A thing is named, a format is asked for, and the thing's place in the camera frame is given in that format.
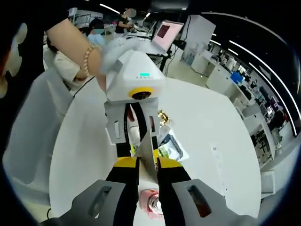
floor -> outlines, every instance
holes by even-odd
[[[184,62],[172,62],[168,67],[167,77],[179,79],[201,87],[206,87],[205,84],[207,81],[207,77],[194,72],[191,69],[191,67],[185,64]],[[47,220],[47,211],[50,208],[50,206],[35,204],[26,200],[23,200],[23,203],[28,209],[28,211],[38,222]]]

yellow ring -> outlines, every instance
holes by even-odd
[[[128,93],[129,97],[132,97],[134,94],[136,93],[140,93],[140,92],[150,92],[153,93],[154,89],[152,87],[138,87],[133,89],[132,91],[130,91]]]

black cable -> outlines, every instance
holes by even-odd
[[[82,88],[84,88],[84,86],[85,86],[88,82],[90,82],[93,78],[89,79],[82,87],[80,87],[80,89],[77,90],[76,93],[74,94],[73,98],[75,98],[75,95],[76,95],[78,92],[80,92],[80,90],[81,90]]]
[[[190,21],[191,21],[191,15],[189,15],[189,22],[188,22],[188,26],[187,26],[187,30],[186,30],[186,37],[183,41],[185,41],[188,37],[188,29],[189,29]],[[179,49],[179,47],[177,49],[174,48],[174,54],[171,56],[172,59],[171,59],[171,61],[169,61],[168,65],[167,65],[167,70],[165,71],[166,72],[165,76],[168,75],[168,67],[169,67],[170,63],[172,62],[172,60],[174,59],[175,53],[178,51],[178,49]]]
[[[49,212],[51,211],[51,208],[48,209],[47,211],[47,219],[49,220]]]

laboratory room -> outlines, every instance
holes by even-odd
[[[1,43],[5,216],[41,226],[298,219],[294,8],[41,2],[7,21]]]

white sleeve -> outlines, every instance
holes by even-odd
[[[72,62],[63,53],[58,52],[54,60],[55,67],[59,75],[68,82],[74,82],[76,74],[80,70],[80,66]]]

